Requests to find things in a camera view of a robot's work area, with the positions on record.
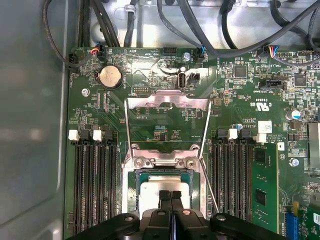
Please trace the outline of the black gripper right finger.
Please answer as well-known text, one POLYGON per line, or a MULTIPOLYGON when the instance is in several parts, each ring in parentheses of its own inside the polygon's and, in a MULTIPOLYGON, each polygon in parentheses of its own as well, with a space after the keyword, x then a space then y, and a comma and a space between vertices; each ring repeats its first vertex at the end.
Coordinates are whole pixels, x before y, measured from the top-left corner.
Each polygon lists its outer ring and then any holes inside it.
POLYGON ((285 236, 227 213, 217 213, 209 220, 201 212, 183 207, 181 192, 171 192, 178 240, 286 240, 285 236))

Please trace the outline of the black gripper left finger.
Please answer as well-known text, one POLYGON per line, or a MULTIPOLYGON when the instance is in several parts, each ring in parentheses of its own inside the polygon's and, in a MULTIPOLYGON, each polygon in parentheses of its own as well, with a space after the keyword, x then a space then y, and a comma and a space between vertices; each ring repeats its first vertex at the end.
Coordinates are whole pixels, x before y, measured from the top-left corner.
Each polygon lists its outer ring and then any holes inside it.
POLYGON ((121 213, 90 227, 70 240, 170 240, 172 230, 171 193, 159 192, 159 208, 149 209, 143 217, 121 213))

